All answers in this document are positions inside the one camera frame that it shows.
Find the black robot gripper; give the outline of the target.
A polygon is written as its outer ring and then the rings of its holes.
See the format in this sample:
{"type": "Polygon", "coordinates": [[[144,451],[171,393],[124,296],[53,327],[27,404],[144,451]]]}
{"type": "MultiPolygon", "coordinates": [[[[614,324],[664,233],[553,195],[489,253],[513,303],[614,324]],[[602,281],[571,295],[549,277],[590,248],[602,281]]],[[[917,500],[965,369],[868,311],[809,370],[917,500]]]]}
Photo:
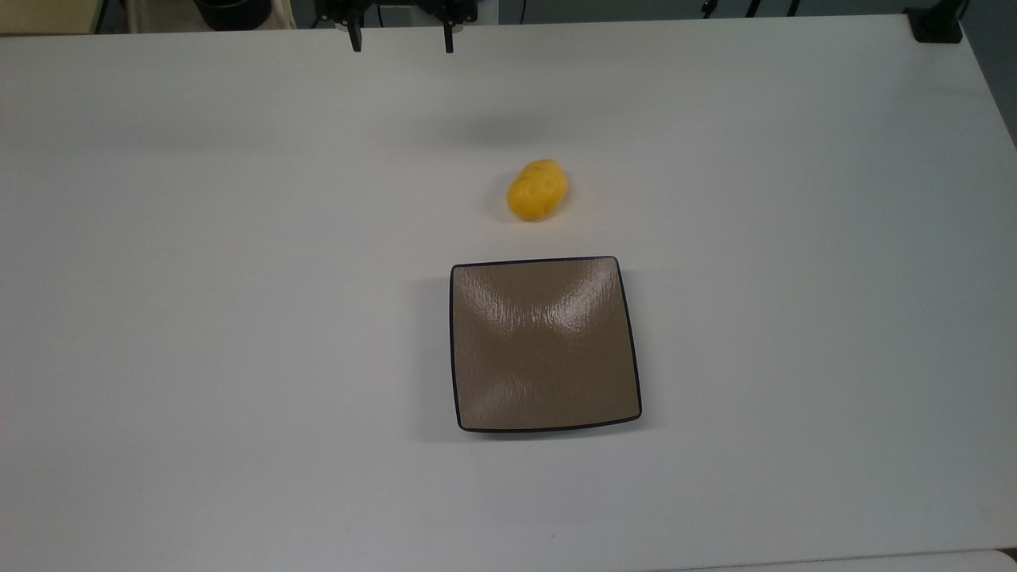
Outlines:
{"type": "Polygon", "coordinates": [[[346,26],[355,53],[362,51],[361,26],[442,25],[444,52],[453,54],[455,26],[478,18],[478,1],[315,1],[316,21],[346,26]]]}

